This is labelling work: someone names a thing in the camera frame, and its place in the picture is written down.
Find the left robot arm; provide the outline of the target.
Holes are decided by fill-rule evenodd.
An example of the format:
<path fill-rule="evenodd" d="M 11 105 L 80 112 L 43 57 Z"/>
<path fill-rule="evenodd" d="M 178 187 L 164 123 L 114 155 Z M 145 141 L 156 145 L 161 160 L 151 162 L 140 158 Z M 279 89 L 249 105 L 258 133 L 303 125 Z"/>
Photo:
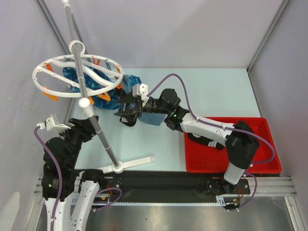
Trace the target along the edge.
<path fill-rule="evenodd" d="M 85 170 L 79 183 L 79 198 L 75 207 L 71 207 L 79 175 L 75 169 L 77 158 L 82 144 L 90 141 L 96 131 L 88 119 L 72 118 L 69 122 L 70 126 L 58 137 L 43 144 L 45 164 L 41 185 L 50 231 L 84 231 L 94 198 L 106 187 L 102 170 Z"/>

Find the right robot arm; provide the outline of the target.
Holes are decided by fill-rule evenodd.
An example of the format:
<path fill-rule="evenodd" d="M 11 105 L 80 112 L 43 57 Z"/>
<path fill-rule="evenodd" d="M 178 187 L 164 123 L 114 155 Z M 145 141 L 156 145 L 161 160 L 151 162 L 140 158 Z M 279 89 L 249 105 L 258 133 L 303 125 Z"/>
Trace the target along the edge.
<path fill-rule="evenodd" d="M 133 90 L 120 98 L 118 103 L 133 105 L 131 109 L 116 113 L 116 116 L 128 121 L 136 121 L 143 113 L 165 114 L 164 122 L 171 130 L 199 135 L 225 147 L 229 164 L 221 184 L 226 193 L 233 193 L 239 188 L 240 178 L 252 164 L 260 146 L 253 130 L 243 121 L 222 123 L 193 116 L 180 106 L 180 98 L 174 89 L 164 89 L 158 99 Z"/>

